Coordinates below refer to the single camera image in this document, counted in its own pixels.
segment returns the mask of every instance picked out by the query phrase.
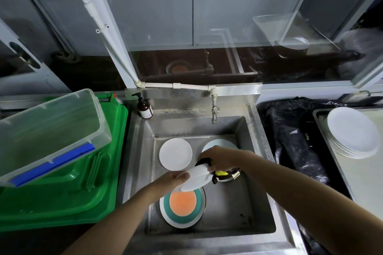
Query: person's right arm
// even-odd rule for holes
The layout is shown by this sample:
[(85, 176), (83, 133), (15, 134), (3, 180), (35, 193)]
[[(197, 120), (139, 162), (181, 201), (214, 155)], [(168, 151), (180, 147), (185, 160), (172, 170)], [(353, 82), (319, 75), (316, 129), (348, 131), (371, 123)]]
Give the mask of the person's right arm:
[(332, 188), (250, 151), (214, 146), (210, 171), (241, 168), (333, 254), (383, 254), (383, 222)]

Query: faucet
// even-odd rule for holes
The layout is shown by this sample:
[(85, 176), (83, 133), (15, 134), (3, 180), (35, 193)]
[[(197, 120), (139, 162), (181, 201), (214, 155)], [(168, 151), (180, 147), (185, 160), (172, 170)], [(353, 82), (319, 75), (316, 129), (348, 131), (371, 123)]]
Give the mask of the faucet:
[(219, 112), (219, 107), (217, 106), (217, 94), (218, 94), (218, 91), (217, 91), (217, 88), (212, 88), (211, 91), (211, 99), (213, 101), (213, 107), (211, 108), (211, 112), (213, 113), (213, 118), (211, 120), (211, 122), (213, 124), (217, 123), (217, 114)]

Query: person's left hand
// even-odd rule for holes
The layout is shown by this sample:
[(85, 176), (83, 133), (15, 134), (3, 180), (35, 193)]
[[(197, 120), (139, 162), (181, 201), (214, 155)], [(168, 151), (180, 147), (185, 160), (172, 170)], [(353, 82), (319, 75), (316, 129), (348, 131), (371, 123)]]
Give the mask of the person's left hand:
[(150, 192), (153, 202), (158, 201), (160, 198), (170, 193), (175, 187), (187, 181), (189, 177), (190, 175), (188, 172), (167, 172), (151, 184), (147, 185), (147, 189)]

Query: yellow sponge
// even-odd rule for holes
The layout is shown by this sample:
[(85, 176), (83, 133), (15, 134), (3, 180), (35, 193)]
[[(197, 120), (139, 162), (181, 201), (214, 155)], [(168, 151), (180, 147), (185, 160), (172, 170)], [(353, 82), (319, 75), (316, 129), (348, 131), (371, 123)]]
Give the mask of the yellow sponge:
[(222, 172), (222, 171), (216, 171), (216, 175), (221, 176), (221, 175), (228, 175), (227, 172)]

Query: sink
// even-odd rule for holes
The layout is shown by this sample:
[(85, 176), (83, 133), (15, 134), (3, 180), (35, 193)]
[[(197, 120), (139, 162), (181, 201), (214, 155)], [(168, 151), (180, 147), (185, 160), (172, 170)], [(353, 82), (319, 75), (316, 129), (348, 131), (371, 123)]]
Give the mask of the sink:
[[(209, 107), (157, 109), (150, 120), (133, 113), (117, 204), (167, 171), (159, 161), (159, 150), (174, 137), (189, 142), (193, 150), (185, 169), (195, 165), (203, 147), (214, 139), (226, 139), (273, 161), (255, 105), (221, 107), (216, 124), (211, 123)], [(126, 254), (306, 254), (295, 220), (245, 173), (229, 182), (210, 182), (204, 190), (205, 212), (198, 223), (187, 229), (167, 224), (159, 203), (152, 204)]]

